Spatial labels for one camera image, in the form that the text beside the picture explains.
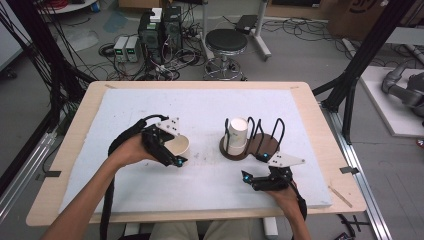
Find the floor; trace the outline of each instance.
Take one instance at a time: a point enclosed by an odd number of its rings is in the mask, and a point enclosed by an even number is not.
[[[107,63],[95,65],[105,62],[105,59],[98,55],[98,48],[102,44],[113,42],[120,34],[136,33],[139,15],[137,12],[120,11],[116,2],[113,2],[103,5],[100,13],[93,14],[89,9],[83,9],[60,15],[58,18],[61,23],[67,24],[64,27],[74,30],[90,29],[97,34],[99,42],[93,47],[79,51],[78,54],[85,64],[90,66],[94,75],[99,79],[107,79],[108,76],[111,77],[112,68],[107,66]],[[228,18],[232,22],[237,22],[238,19]],[[217,26],[229,28],[231,24],[223,18],[209,21],[210,29]],[[248,81],[305,81],[313,89],[336,78],[349,63],[346,57],[348,54],[337,50],[341,45],[329,39],[304,41],[281,29],[264,29],[262,37],[272,53],[268,61],[263,61],[251,39],[245,53],[234,57],[241,64]],[[304,37],[309,40],[319,38],[314,35]],[[402,62],[408,59],[412,58],[394,52],[393,46],[385,46],[372,64],[388,63],[387,66],[393,67],[391,61]],[[411,67],[415,65],[422,67],[411,61]],[[25,56],[20,56],[11,66],[18,73],[18,77],[8,79],[2,75],[0,78],[1,174],[49,110],[49,93],[30,61]],[[137,64],[133,64],[128,65],[127,69],[130,72],[137,67]],[[180,70],[178,80],[197,81],[202,80],[202,77],[203,67],[193,66]],[[317,96],[317,100],[325,99],[326,95]],[[361,84],[358,84],[356,91],[351,140],[392,238],[419,239],[424,234],[424,191],[421,188],[424,181],[421,174],[424,171],[423,149],[415,144],[415,139],[390,135]],[[52,149],[55,149],[59,142],[60,138]],[[53,158],[54,153],[45,162],[47,168]],[[38,239],[45,231],[44,227],[29,227],[25,223],[26,215],[42,184],[42,181],[35,179],[40,173],[41,169],[29,182],[6,218],[2,219],[2,239]],[[365,213],[355,216],[359,222],[369,222]],[[346,217],[353,221],[353,215]],[[278,239],[290,239],[287,221],[278,218],[277,222]],[[330,240],[343,232],[348,233],[346,226],[340,223],[336,215],[308,216],[307,224],[314,239]],[[359,227],[360,229],[354,226],[357,239],[375,239],[370,226]],[[90,225],[85,239],[98,238],[97,229],[97,224]],[[109,238],[117,239],[123,229],[123,224],[113,224]],[[254,227],[254,239],[265,239],[259,220]]]

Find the white board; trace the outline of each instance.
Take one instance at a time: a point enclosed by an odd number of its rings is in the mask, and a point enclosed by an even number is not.
[[[424,127],[422,126],[424,119],[403,105],[399,98],[381,91],[384,77],[392,70],[393,68],[368,67],[362,74],[363,85],[393,136],[424,137]],[[421,72],[423,70],[406,69],[397,84],[406,88],[409,77]]]
[[[189,160],[182,168],[148,160],[119,170],[112,212],[275,207],[270,196],[242,181],[241,170],[255,177],[268,176],[267,164],[251,155],[230,161],[219,151],[225,119],[249,116],[256,122],[261,118],[269,134],[278,117],[285,121],[282,151],[306,160],[306,164],[292,167],[302,196],[311,208],[332,204],[290,91],[110,89],[72,169],[60,211],[106,159],[116,136],[151,114],[180,118],[180,132],[190,140]],[[101,212],[101,206],[102,202],[96,212]]]

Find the black stool seat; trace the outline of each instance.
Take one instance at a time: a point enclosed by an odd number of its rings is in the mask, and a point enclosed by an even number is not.
[[[247,39],[243,33],[233,29],[215,29],[206,35],[206,44],[212,51],[236,52],[247,45]]]

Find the wooden table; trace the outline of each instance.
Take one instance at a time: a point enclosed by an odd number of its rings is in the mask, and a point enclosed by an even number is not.
[[[366,209],[364,198],[351,174],[342,174],[346,161],[319,108],[311,89],[303,82],[95,82],[90,85],[75,118],[63,140],[51,171],[61,171],[58,178],[46,178],[28,214],[30,226],[50,225],[58,216],[73,164],[83,146],[86,134],[96,116],[107,89],[281,89],[290,90],[309,135],[318,164],[328,185],[333,205],[309,209],[309,214],[353,213]],[[111,222],[158,222],[173,220],[206,220],[282,215],[280,209],[249,209],[231,211],[146,212],[114,214]],[[100,215],[91,218],[100,222]]]

